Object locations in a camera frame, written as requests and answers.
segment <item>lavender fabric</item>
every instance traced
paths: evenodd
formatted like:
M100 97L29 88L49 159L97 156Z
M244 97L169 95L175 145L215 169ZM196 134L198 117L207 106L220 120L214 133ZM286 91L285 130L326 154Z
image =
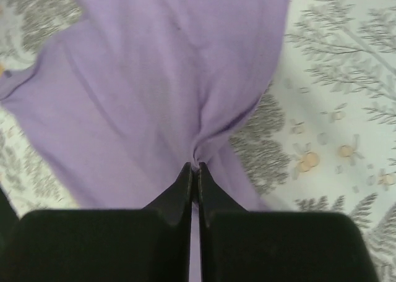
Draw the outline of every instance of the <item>lavender fabric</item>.
M187 161L265 209L228 138L276 68L289 0L77 0L79 22L34 66L0 79L2 105L85 208L141 208ZM191 281L200 281L196 211Z

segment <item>floral pattern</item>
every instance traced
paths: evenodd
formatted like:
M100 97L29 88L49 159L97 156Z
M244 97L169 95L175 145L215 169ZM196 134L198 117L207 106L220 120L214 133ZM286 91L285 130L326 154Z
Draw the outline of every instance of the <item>floral pattern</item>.
M79 14L72 0L0 0L0 72ZM231 138L274 209L347 214L382 282L396 282L395 25L396 0L292 0L278 72ZM77 207L3 110L0 182L19 215Z

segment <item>tablecloth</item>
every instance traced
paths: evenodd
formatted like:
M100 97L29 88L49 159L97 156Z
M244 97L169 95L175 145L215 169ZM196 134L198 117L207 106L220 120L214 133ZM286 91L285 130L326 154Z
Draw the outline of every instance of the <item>tablecloth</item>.
M0 70L77 21L73 0L0 0ZM396 281L396 0L291 0L278 71L231 143L274 210L345 213ZM78 205L0 110L0 182L19 216Z

